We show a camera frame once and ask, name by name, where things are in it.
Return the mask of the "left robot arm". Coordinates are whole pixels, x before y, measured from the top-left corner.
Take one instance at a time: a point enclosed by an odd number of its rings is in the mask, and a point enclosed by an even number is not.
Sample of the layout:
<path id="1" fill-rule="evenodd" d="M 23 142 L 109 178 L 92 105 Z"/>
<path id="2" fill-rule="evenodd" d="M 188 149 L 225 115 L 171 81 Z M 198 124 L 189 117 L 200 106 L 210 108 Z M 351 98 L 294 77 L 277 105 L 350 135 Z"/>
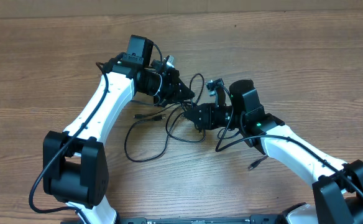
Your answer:
<path id="1" fill-rule="evenodd" d="M 37 178 L 44 192 L 73 210 L 79 223 L 118 223 L 106 191 L 109 172 L 104 145 L 122 109 L 136 93 L 152 96 L 154 106 L 194 98 L 180 80 L 175 59 L 151 58 L 156 44 L 132 35 L 125 52 L 96 65 L 101 81 L 78 117 L 62 132 L 50 131 L 43 141 L 43 170 Z"/>

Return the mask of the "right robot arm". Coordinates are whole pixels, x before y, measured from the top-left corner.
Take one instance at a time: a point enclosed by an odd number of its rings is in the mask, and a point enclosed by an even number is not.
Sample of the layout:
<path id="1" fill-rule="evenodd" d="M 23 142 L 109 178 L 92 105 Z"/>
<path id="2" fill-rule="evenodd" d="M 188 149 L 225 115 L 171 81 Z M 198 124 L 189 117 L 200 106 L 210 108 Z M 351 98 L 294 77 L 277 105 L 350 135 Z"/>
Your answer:
<path id="1" fill-rule="evenodd" d="M 221 79 L 207 88 L 214 103 L 194 106 L 184 117 L 199 130 L 238 129 L 246 143 L 275 159 L 313 191 L 315 203 L 299 203 L 279 215 L 257 215 L 250 223 L 363 223 L 363 161 L 348 163 L 303 140 L 281 119 L 266 113 L 252 80 L 225 88 Z"/>

